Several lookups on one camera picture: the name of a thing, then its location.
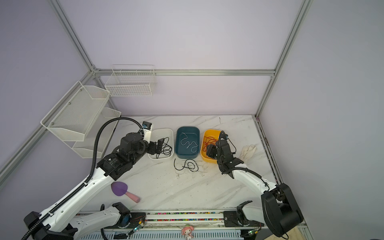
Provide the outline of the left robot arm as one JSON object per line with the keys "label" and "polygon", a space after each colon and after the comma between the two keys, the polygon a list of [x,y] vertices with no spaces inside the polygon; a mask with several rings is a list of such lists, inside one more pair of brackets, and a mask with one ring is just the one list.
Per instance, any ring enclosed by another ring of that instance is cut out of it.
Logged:
{"label": "left robot arm", "polygon": [[111,123],[123,120],[114,118],[105,122],[98,130],[93,151],[92,166],[89,175],[71,192],[41,213],[31,212],[24,222],[28,231],[24,240],[77,240],[99,229],[113,226],[130,216],[130,210],[122,203],[85,217],[76,218],[76,214],[103,189],[116,182],[128,172],[145,154],[158,154],[160,148],[151,141],[152,123],[139,124],[126,117],[139,127],[138,132],[128,133],[121,143],[109,155],[97,160],[97,149],[103,130]]}

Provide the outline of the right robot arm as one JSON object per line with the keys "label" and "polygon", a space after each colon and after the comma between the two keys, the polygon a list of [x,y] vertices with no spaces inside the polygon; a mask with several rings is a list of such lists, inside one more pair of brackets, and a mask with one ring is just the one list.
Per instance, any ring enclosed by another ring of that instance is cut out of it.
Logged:
{"label": "right robot arm", "polygon": [[238,211],[246,221],[262,223],[273,235],[287,240],[284,236],[304,221],[292,190],[287,184],[278,185],[249,169],[244,161],[234,157],[231,143],[228,135],[221,131],[217,142],[207,147],[207,156],[217,161],[223,175],[241,182],[260,197],[260,207],[245,201],[238,206]]}

